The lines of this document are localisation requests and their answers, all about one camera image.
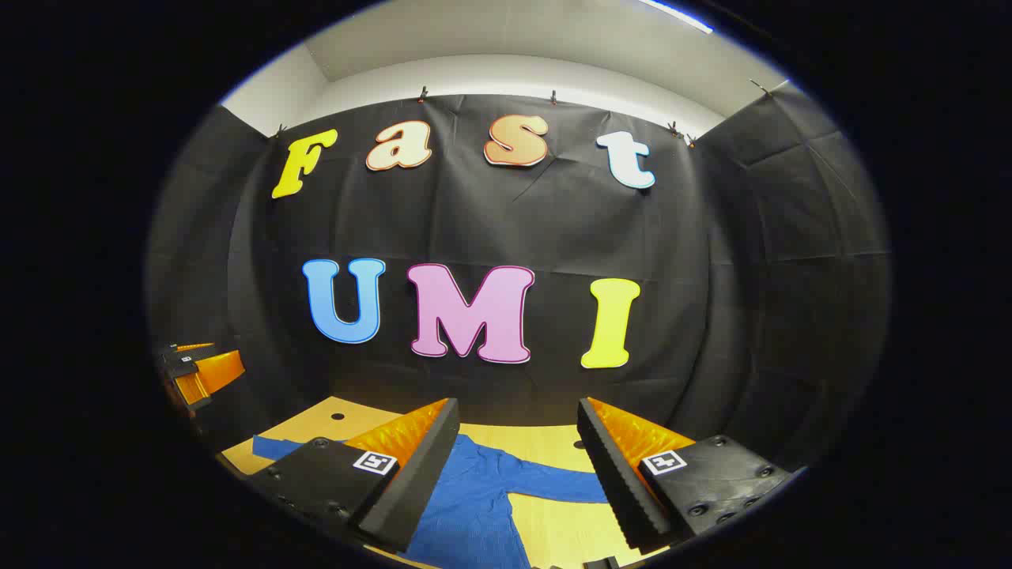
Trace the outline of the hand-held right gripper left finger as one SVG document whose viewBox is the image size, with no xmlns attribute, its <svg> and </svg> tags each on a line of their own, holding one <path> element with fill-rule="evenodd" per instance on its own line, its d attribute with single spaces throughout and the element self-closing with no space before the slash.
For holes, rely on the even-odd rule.
<svg viewBox="0 0 1012 569">
<path fill-rule="evenodd" d="M 404 553 L 459 425 L 458 400 L 444 398 L 345 442 L 310 439 L 246 482 L 332 539 Z"/>
</svg>

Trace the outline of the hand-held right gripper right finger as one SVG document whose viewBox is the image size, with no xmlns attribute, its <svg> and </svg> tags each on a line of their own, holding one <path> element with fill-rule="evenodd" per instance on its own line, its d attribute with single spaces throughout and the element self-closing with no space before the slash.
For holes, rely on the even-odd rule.
<svg viewBox="0 0 1012 569">
<path fill-rule="evenodd" d="M 729 435 L 688 439 L 594 398 L 577 429 L 619 529 L 643 554 L 736 521 L 794 479 Z"/>
</svg>

